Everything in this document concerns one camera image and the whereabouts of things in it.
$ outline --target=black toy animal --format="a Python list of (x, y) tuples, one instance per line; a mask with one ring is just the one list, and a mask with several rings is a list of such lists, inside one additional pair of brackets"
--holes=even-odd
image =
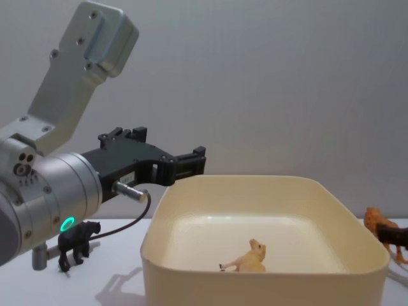
[(81, 252), (86, 258), (89, 257), (89, 239), (93, 233), (98, 234), (100, 231), (99, 222), (89, 221), (81, 222), (58, 236), (58, 249), (61, 252), (58, 264), (63, 272), (71, 268), (66, 253), (73, 250), (75, 263), (81, 265), (84, 261), (79, 258), (79, 253)]

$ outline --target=plastic container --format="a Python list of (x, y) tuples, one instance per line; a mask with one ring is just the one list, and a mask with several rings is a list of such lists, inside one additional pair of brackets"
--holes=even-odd
[[(220, 272), (251, 238), (267, 272)], [(141, 254), (148, 306), (380, 306), (390, 260), (322, 185), (282, 176), (178, 181)]]

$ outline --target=cable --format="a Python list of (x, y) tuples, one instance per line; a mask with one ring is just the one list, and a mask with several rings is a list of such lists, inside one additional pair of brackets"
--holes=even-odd
[(91, 237), (89, 239), (89, 241), (116, 234), (116, 233), (118, 233), (120, 231), (123, 231), (123, 230), (125, 230), (127, 228), (130, 228), (131, 226), (135, 225), (137, 222), (139, 222), (140, 220), (142, 220), (145, 217), (145, 215), (147, 214), (147, 212), (150, 209), (150, 204), (151, 203), (152, 203), (152, 197), (150, 196), (150, 193), (147, 193), (146, 208), (139, 217), (137, 217), (134, 221), (130, 222), (129, 224), (127, 224), (125, 226), (122, 226), (121, 228), (117, 228), (117, 229), (114, 229), (113, 231), (108, 231), (107, 233), (103, 233), (103, 234), (100, 234), (100, 235), (93, 236), (93, 237)]

